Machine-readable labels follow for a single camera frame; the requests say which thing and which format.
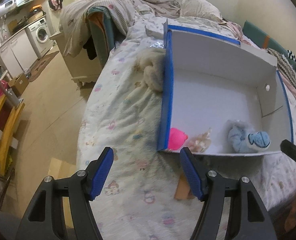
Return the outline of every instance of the pink toy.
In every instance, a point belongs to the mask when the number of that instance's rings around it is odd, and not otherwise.
[[[188,135],[177,128],[171,128],[169,132],[168,149],[178,150],[188,139]]]

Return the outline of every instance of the chair leg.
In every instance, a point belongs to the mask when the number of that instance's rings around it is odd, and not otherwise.
[[[8,186],[10,184],[11,177],[12,177],[13,174],[14,174],[14,168],[12,167],[11,168],[11,171],[9,172],[9,177],[6,180],[6,182],[4,184],[4,187],[3,187],[2,191],[1,191],[1,195],[0,195],[0,210],[1,210],[1,207],[2,207],[2,204],[3,204],[3,200],[4,200],[4,197],[6,195],[6,192],[7,192],[7,189],[8,189]]]

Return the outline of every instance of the floor rug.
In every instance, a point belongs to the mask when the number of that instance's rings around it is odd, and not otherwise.
[[[32,82],[37,79],[37,77],[41,74],[41,72],[45,69],[45,67],[49,64],[49,62],[59,53],[60,51],[56,51],[50,53],[48,55],[44,55],[38,62],[32,67],[31,77],[29,78],[29,82]]]

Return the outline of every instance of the blue gripper pad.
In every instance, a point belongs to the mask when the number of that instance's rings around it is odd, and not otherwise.
[[[183,149],[180,151],[180,163],[184,170],[192,193],[198,198],[198,200],[201,200],[201,198],[203,197],[203,192],[201,189],[202,181],[199,178],[195,167],[192,165],[188,155]]]
[[[108,173],[113,163],[113,150],[111,148],[108,149],[106,155],[103,157],[96,174],[92,179],[92,186],[90,191],[90,197],[95,199],[100,195],[102,188],[107,179]]]

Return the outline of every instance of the white cardboard box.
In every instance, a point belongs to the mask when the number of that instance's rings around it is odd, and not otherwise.
[[[183,147],[190,138],[212,128],[212,143],[204,153],[196,153],[201,155],[274,154],[281,152],[282,140],[293,142],[289,102],[274,56],[214,33],[167,22],[164,29],[166,64],[157,150],[169,151],[172,127],[188,135]],[[227,141],[233,120],[266,131],[269,149],[234,153]]]

